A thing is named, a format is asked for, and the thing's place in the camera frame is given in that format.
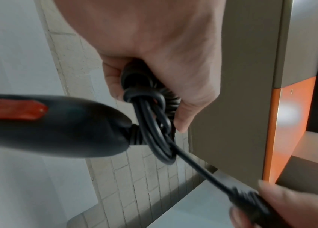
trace hand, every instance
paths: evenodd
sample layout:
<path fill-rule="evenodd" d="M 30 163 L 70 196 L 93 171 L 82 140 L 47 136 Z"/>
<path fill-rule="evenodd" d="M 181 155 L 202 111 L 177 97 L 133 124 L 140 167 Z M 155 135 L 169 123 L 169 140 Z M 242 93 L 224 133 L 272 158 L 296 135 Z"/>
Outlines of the hand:
<path fill-rule="evenodd" d="M 225 0 L 55 2 L 98 51 L 114 98 L 123 98 L 120 73 L 132 58 L 143 59 L 182 98 L 174 119 L 181 132 L 219 95 Z"/>
<path fill-rule="evenodd" d="M 318 228 L 318 195 L 295 192 L 266 182 L 261 182 L 259 187 L 259 194 L 293 228 Z M 237 208 L 230 210 L 230 218 L 235 228 L 253 228 L 246 215 Z"/>

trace red button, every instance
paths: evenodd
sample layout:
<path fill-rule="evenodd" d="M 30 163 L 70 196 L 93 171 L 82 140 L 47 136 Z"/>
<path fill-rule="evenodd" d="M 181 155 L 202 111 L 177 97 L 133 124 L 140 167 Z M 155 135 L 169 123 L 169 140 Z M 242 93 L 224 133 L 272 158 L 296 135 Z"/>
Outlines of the red button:
<path fill-rule="evenodd" d="M 0 119 L 37 120 L 43 117 L 48 107 L 35 100 L 0 99 Z"/>

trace orange panel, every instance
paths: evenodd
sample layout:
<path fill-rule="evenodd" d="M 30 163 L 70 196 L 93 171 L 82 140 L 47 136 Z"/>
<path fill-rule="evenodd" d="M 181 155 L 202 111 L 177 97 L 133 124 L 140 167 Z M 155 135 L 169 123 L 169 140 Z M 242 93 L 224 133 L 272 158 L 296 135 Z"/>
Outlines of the orange panel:
<path fill-rule="evenodd" d="M 263 180 L 274 183 L 307 128 L 316 77 L 273 89 Z"/>

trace white table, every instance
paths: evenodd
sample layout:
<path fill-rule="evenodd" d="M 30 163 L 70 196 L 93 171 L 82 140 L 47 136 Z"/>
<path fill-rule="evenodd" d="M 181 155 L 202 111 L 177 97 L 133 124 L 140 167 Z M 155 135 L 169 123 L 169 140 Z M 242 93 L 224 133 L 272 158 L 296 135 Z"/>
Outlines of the white table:
<path fill-rule="evenodd" d="M 252 188 L 216 171 L 214 175 L 227 186 L 249 191 Z M 229 218 L 228 197 L 204 181 L 148 228 L 233 228 Z"/>

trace brick wall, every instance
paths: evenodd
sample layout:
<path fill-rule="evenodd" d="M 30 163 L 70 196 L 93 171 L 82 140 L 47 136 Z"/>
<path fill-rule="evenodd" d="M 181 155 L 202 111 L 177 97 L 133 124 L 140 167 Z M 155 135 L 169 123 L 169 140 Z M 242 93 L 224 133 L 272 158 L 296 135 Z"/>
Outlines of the brick wall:
<path fill-rule="evenodd" d="M 52 0 L 41 0 L 39 6 L 66 94 L 117 108 L 137 123 L 131 104 L 110 97 L 97 52 L 62 19 Z M 189 152 L 187 133 L 177 133 L 176 142 Z M 71 219 L 70 228 L 145 228 L 202 182 L 182 159 L 164 165 L 147 146 L 86 162 L 99 203 Z"/>

